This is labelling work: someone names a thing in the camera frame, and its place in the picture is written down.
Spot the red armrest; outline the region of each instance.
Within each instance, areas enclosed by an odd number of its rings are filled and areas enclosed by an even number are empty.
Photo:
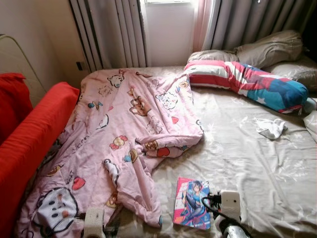
[[[51,88],[0,146],[0,234],[8,237],[28,180],[63,131],[79,90],[67,83]]]

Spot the beige bed sheet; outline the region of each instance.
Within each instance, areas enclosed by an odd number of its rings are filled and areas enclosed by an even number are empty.
[[[171,75],[182,67],[139,69]],[[240,193],[242,224],[255,238],[308,238],[317,234],[317,149],[303,117],[282,115],[233,92],[192,88],[204,138],[181,157],[165,159],[153,172],[161,201],[163,225],[155,229],[127,209],[117,237],[221,237],[211,229],[174,225],[178,177],[208,180],[214,190]],[[257,119],[281,118],[288,130],[276,141],[256,132]]]

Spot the cartoon print blanket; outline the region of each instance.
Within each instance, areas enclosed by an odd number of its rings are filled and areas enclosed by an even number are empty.
[[[88,207],[103,208],[107,224],[119,204],[160,227],[151,172],[203,136],[186,76],[102,70],[83,79],[81,91],[62,147],[22,207],[18,236],[80,237]]]

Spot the curtain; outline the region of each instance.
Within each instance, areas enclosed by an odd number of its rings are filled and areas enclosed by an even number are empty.
[[[199,1],[198,19],[206,19],[207,30],[195,27],[204,43],[193,48],[199,50],[231,50],[252,43],[271,33],[283,30],[303,32],[316,7],[316,0],[205,0]]]
[[[146,67],[137,0],[70,0],[91,71]]]

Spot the book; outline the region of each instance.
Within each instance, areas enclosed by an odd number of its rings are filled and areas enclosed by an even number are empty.
[[[173,223],[201,230],[209,229],[211,217],[202,203],[202,198],[207,197],[208,193],[207,181],[178,178]]]

